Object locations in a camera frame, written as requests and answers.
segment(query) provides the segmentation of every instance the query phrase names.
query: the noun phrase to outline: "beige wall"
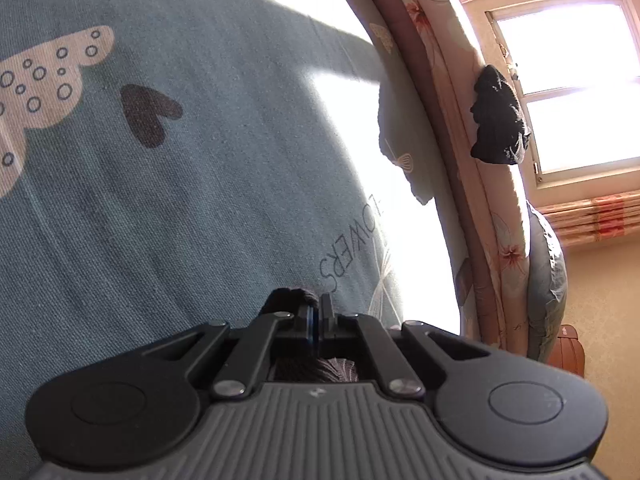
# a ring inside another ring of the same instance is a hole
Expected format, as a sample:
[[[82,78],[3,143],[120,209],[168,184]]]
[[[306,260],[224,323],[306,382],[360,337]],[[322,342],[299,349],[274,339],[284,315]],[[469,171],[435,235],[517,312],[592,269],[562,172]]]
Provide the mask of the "beige wall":
[[[640,478],[640,235],[565,254],[564,322],[578,330],[585,375],[604,395],[609,427],[594,464],[612,480]]]
[[[489,10],[530,1],[535,0],[475,0],[465,4],[465,11],[478,37],[485,61],[497,67],[503,74],[508,74],[507,65],[502,57],[502,53],[494,37],[493,29],[485,13]],[[640,0],[630,0],[630,2],[631,7],[636,10],[636,15],[634,16],[636,28],[640,30],[640,21],[638,20]],[[543,187],[539,187],[534,177],[533,160],[530,155],[530,150],[527,152],[524,162],[520,165],[520,173],[522,174],[525,184],[527,197],[536,207],[605,196],[635,190],[640,187],[640,168],[634,168],[633,171],[622,174],[601,175],[599,178],[578,180],[576,182],[565,183],[562,186],[558,186],[557,183],[555,183],[545,184]]]

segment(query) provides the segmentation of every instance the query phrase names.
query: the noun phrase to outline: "beige butterfly shape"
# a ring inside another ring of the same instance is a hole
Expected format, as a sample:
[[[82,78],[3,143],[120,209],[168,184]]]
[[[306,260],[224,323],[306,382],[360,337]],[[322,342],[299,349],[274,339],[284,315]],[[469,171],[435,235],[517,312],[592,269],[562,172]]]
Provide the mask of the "beige butterfly shape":
[[[389,141],[385,139],[386,145],[389,148],[389,152],[391,152],[391,156],[394,158],[392,160],[392,164],[397,166],[398,168],[402,168],[402,171],[405,173],[413,173],[414,171],[414,158],[411,156],[411,153],[403,153],[402,155],[396,157],[394,150],[391,149],[391,144]]]
[[[24,168],[25,129],[67,117],[82,95],[80,67],[103,61],[113,42],[111,27],[92,27],[0,61],[0,198]]]
[[[371,28],[374,36],[380,40],[382,46],[385,47],[386,52],[391,54],[396,43],[394,42],[394,37],[391,35],[389,29],[382,25],[378,25],[377,23],[369,23],[369,27]]]

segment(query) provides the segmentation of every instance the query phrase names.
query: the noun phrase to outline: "metal screw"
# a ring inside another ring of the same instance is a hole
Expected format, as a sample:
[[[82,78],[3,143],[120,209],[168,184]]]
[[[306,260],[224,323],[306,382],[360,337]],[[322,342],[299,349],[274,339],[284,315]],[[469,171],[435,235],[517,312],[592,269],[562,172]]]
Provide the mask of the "metal screw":
[[[244,394],[246,386],[240,381],[228,380],[220,381],[213,386],[213,391],[220,397],[237,397]]]
[[[412,379],[394,379],[389,383],[389,389],[398,395],[412,396],[422,391],[422,385]]]

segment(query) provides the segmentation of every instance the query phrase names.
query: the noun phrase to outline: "window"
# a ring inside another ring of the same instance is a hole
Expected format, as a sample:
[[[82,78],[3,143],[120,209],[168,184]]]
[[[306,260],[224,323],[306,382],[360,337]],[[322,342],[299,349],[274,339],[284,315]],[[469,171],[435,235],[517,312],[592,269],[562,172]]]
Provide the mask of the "window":
[[[627,0],[488,12],[532,131],[539,185],[640,165],[640,56]]]

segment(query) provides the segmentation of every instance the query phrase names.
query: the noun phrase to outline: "gray pillow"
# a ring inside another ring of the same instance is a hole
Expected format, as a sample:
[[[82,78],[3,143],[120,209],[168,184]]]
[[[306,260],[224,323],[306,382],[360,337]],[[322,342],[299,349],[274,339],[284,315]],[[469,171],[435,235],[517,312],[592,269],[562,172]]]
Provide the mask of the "gray pillow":
[[[566,304],[567,280],[560,242],[551,225],[529,207],[531,250],[529,255],[529,351],[527,356],[546,362],[562,323]]]

